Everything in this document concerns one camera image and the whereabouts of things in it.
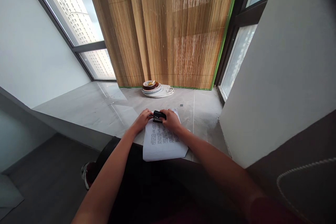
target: stack of plates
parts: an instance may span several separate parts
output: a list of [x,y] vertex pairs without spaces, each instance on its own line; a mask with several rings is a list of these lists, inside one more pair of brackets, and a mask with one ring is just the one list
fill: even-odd
[[146,81],[143,83],[142,92],[144,95],[153,98],[162,98],[174,93],[174,88],[169,85],[161,85],[155,81]]

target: small black object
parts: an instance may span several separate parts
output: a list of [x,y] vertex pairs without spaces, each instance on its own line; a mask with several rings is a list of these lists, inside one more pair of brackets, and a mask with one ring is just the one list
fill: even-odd
[[154,119],[153,119],[153,122],[155,122],[155,123],[156,123],[156,122],[157,122],[157,123],[162,123],[162,121],[161,121],[160,119],[158,119],[158,118],[154,118]]
[[165,114],[163,114],[163,113],[161,113],[160,111],[157,111],[157,110],[154,110],[153,116],[154,116],[154,118],[163,117],[164,119],[167,119]]

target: hand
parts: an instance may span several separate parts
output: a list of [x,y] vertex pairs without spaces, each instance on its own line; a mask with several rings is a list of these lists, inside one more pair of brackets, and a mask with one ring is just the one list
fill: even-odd
[[140,115],[135,120],[135,122],[132,124],[129,130],[131,130],[135,134],[138,134],[146,126],[149,119],[152,119],[152,118],[153,118],[152,111],[146,108],[144,111],[140,113]]
[[177,133],[178,131],[184,129],[180,123],[180,120],[177,114],[175,114],[174,111],[172,111],[171,109],[168,109],[168,110],[160,110],[160,112],[165,114],[167,117],[167,119],[160,117],[160,120],[162,121],[163,125],[167,129],[169,129],[170,131],[174,133]]

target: red shirt sleeve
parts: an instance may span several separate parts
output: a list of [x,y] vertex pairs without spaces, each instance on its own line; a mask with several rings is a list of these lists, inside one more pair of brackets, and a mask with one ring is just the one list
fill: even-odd
[[251,224],[304,224],[288,209],[269,198],[258,198],[251,205]]

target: window frame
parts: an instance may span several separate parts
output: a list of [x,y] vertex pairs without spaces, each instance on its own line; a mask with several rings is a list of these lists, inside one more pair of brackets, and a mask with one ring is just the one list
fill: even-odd
[[222,105],[225,105],[226,98],[221,89],[222,80],[228,67],[231,51],[240,27],[256,25],[259,23],[261,15],[264,12],[268,0],[259,0],[258,2],[246,8],[248,0],[235,0],[232,13],[227,28],[221,59],[218,65],[218,71],[215,77],[215,86]]
[[58,16],[50,6],[49,2],[47,0],[38,0],[40,4],[42,5],[43,9],[46,11],[48,14],[49,18],[53,22],[53,24],[56,26],[57,30],[71,49],[72,53],[84,69],[85,73],[88,75],[91,81],[99,81],[99,82],[117,82],[115,79],[95,79],[87,66],[85,65],[84,61],[82,60],[82,57],[80,56],[80,53],[85,53],[88,51],[95,51],[95,50],[101,50],[101,49],[106,49],[106,44],[105,41],[98,41],[94,43],[88,43],[88,44],[83,44],[83,45],[78,45],[75,46],[73,45],[71,38],[68,36],[68,33],[66,32],[66,28],[63,27],[61,24]]

